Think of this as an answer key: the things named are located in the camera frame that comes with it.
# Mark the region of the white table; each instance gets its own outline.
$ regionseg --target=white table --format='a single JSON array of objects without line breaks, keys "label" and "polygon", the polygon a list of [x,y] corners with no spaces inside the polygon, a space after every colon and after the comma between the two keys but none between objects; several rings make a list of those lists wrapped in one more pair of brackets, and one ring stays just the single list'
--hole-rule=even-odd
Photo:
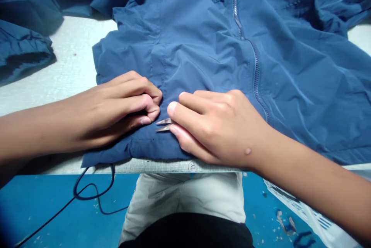
[{"label": "white table", "polygon": [[[349,40],[371,55],[371,21],[348,32]],[[92,46],[109,31],[116,30],[112,20],[65,17],[51,36],[57,62],[12,84],[0,87],[0,116],[70,97],[96,85]],[[81,153],[37,159],[28,167],[32,173],[81,173]],[[131,159],[116,165],[119,173],[235,171],[195,161],[156,162]],[[109,173],[107,167],[94,170]]]}]

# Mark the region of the wire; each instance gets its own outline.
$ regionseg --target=wire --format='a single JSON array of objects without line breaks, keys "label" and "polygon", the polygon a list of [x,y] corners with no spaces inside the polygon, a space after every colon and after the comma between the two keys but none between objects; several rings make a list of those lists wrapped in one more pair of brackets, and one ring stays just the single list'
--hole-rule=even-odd
[{"label": "wire", "polygon": [[81,191],[79,193],[77,193],[77,187],[78,187],[78,184],[80,183],[80,180],[85,175],[86,171],[89,169],[89,167],[88,167],[78,177],[78,179],[77,179],[77,181],[76,181],[76,183],[75,183],[75,185],[73,187],[73,196],[76,199],[78,199],[78,200],[92,200],[92,199],[99,198],[100,196],[106,194],[111,189],[111,187],[113,185],[113,182],[115,180],[115,167],[114,167],[113,164],[110,164],[110,167],[111,167],[111,183],[110,183],[110,185],[108,186],[108,188],[105,191],[103,191],[102,193],[99,194],[98,193],[98,190],[97,190],[97,194],[95,196],[91,196],[91,197],[81,197],[81,196],[79,196],[79,194],[81,193]]},{"label": "wire", "polygon": [[[113,185],[113,182],[115,180],[115,167],[113,164],[110,164],[111,166],[111,183],[110,185],[108,186],[108,188],[103,191],[102,193],[99,193],[98,192],[98,187],[94,184],[94,183],[89,183],[88,185],[86,185],[84,188],[82,188],[78,193],[77,193],[77,186],[81,180],[81,178],[84,176],[84,174],[86,173],[86,171],[89,169],[89,168],[86,168],[84,170],[84,172],[79,176],[79,178],[77,179],[74,187],[73,187],[73,198],[68,202],[66,203],[66,205],[64,207],[61,208],[61,210],[59,210],[52,218],[50,218],[48,221],[46,221],[44,223],[44,225],[42,225],[40,228],[38,228],[36,231],[34,231],[30,236],[28,236],[27,238],[25,238],[21,243],[19,243],[17,246],[15,246],[15,248],[19,248],[21,247],[23,244],[25,244],[27,241],[29,241],[34,235],[36,235],[39,231],[41,231],[46,225],[48,225],[55,217],[57,217],[70,203],[72,203],[72,201],[74,199],[77,199],[77,200],[93,200],[95,198],[98,198],[98,205],[99,205],[99,210],[100,212],[103,214],[103,215],[111,215],[111,214],[114,214],[114,213],[117,213],[117,212],[120,212],[122,210],[125,210],[127,209],[129,206],[126,206],[126,207],[123,207],[119,210],[116,210],[116,211],[113,211],[113,212],[104,212],[103,209],[102,209],[102,205],[100,204],[100,197],[102,195],[104,195],[105,193],[108,192],[108,190],[111,189],[112,185]],[[89,186],[94,186],[95,188],[95,191],[97,192],[97,194],[95,196],[91,196],[91,197],[81,197],[80,194],[81,192],[83,192],[86,188],[88,188]]]}]

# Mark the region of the metal blade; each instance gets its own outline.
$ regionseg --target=metal blade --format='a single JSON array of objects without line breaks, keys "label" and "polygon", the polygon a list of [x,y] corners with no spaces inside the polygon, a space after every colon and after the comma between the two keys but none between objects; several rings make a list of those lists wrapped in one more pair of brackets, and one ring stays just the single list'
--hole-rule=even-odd
[{"label": "metal blade", "polygon": [[160,129],[157,129],[156,132],[169,131],[170,126],[172,126],[172,125],[173,125],[173,123],[170,123],[170,124],[168,124],[168,125],[166,125],[164,127],[161,127]]},{"label": "metal blade", "polygon": [[171,120],[171,118],[166,118],[164,120],[161,120],[159,122],[156,122],[156,124],[170,124],[170,123],[173,123],[173,121]]}]

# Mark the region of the blue floor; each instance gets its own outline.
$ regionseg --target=blue floor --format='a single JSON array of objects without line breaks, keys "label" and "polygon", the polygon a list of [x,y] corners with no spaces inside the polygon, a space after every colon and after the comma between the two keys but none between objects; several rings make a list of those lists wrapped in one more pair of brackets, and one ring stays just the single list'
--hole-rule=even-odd
[{"label": "blue floor", "polygon": [[[9,247],[14,247],[33,233],[71,198],[76,175],[17,176],[0,190],[0,228]],[[137,174],[117,174],[109,192],[101,198],[103,210],[115,211],[129,204],[135,189]],[[90,182],[99,191],[107,188],[110,175],[86,175],[81,186]],[[283,212],[283,220],[291,216],[298,233],[310,228],[266,188],[263,180],[253,173],[243,177],[246,225],[250,229],[255,247],[294,247],[297,236],[285,235],[277,222],[276,213]],[[82,195],[94,195],[93,187]],[[117,247],[125,210],[113,215],[99,212],[97,200],[74,200],[59,216],[31,238],[23,247]],[[296,248],[325,247],[311,234],[301,239]]]}]

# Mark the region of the zipper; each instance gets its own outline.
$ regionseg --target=zipper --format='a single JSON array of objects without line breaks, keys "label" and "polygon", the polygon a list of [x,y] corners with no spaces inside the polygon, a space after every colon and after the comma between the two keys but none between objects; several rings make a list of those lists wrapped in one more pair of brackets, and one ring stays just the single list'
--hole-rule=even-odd
[{"label": "zipper", "polygon": [[238,30],[240,32],[240,39],[241,40],[245,40],[245,38],[243,37],[243,34],[242,34],[242,25],[241,25],[241,22],[238,18],[238,12],[237,12],[237,0],[233,0],[233,16],[235,18],[235,22],[238,26]]},{"label": "zipper", "polygon": [[252,46],[252,49],[254,50],[254,57],[255,57],[254,95],[255,95],[255,98],[258,101],[258,103],[263,108],[266,122],[268,124],[270,124],[271,120],[270,120],[270,117],[269,117],[269,114],[268,114],[268,108],[267,108],[266,104],[264,103],[263,99],[260,97],[259,90],[258,90],[258,86],[259,86],[258,81],[260,79],[260,72],[261,72],[258,51],[257,51],[257,48],[256,48],[255,44],[252,41],[250,41],[249,39],[248,39],[248,41],[250,42],[250,44]]},{"label": "zipper", "polygon": [[[240,39],[241,40],[246,40],[245,37],[243,36],[242,25],[241,25],[240,19],[238,18],[237,0],[233,0],[233,16],[234,16],[235,22],[236,22],[236,24],[238,26],[238,30],[239,30],[239,34],[240,34]],[[251,40],[247,39],[247,41],[250,42],[250,44],[252,46],[252,49],[254,50],[254,58],[255,58],[254,96],[255,96],[256,100],[258,101],[258,103],[263,108],[266,122],[268,124],[270,124],[270,117],[269,117],[269,114],[268,114],[268,108],[265,105],[263,99],[260,97],[260,95],[259,95],[259,89],[258,89],[258,87],[259,87],[259,82],[258,81],[260,79],[260,72],[261,72],[258,51],[257,51],[257,48],[256,48],[255,44]]]}]

